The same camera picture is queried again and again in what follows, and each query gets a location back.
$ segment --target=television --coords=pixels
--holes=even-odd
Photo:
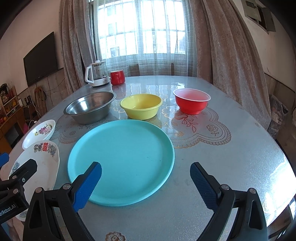
[[[58,70],[54,32],[41,40],[24,57],[24,67],[28,86]]]

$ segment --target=metal basin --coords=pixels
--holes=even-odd
[[[115,98],[114,92],[92,93],[74,100],[64,109],[64,114],[72,116],[80,124],[91,124],[108,115],[110,104]]]

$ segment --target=red mug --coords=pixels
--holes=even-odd
[[[123,70],[110,72],[110,77],[112,85],[122,85],[126,81]]]

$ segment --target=white wall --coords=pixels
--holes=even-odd
[[[58,67],[63,67],[59,36],[60,0],[33,0],[14,19],[0,40],[0,85],[12,82],[19,94],[26,89],[23,58],[54,32]]]
[[[268,34],[245,16],[241,0],[233,1],[253,36],[264,72],[295,91],[296,65],[293,44],[283,26],[272,15],[276,32]]]

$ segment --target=plate with red chinese character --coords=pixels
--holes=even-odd
[[[24,184],[25,197],[28,203],[30,203],[37,187],[43,187],[44,190],[52,190],[54,188],[59,170],[59,149],[52,141],[44,140],[35,142],[17,158],[9,176],[29,159],[36,161],[37,172]],[[17,219],[24,222],[27,211],[25,210],[17,215]]]
[[[22,142],[22,148],[25,150],[37,141],[49,140],[55,129],[54,120],[46,120],[31,129]]]

